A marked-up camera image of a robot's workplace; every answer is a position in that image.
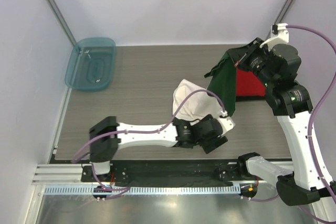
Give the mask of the white and green t-shirt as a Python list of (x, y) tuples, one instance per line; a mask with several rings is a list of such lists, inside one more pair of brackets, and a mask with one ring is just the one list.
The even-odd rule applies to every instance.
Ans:
[(183, 79), (173, 92), (173, 115), (187, 121), (202, 119), (208, 114), (217, 117), (221, 111), (233, 116), (237, 91), (237, 68), (234, 64), (247, 52), (247, 48), (243, 46), (227, 50), (204, 75), (211, 78), (207, 88)]

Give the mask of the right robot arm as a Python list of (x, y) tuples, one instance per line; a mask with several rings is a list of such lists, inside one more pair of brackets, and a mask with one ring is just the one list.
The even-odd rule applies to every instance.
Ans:
[(236, 68), (252, 72), (265, 86), (265, 100), (287, 140), (293, 170), (281, 168), (253, 152), (240, 156), (236, 171), (241, 179), (258, 177), (277, 190), (288, 206), (308, 205), (335, 194), (335, 181), (324, 165), (309, 120), (313, 106), (308, 90), (296, 81), (301, 58), (295, 47), (270, 46), (260, 38), (237, 48)]

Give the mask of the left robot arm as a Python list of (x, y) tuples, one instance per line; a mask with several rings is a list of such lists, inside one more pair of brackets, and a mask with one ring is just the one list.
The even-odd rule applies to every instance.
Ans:
[(228, 141), (226, 134), (234, 126), (231, 117), (224, 115), (214, 118), (208, 114), (193, 121), (173, 118), (167, 125), (131, 125), (118, 123), (115, 116), (108, 116), (89, 130), (92, 140), (89, 161), (94, 176), (105, 182), (111, 177), (110, 161), (118, 150), (153, 145), (200, 146), (208, 154)]

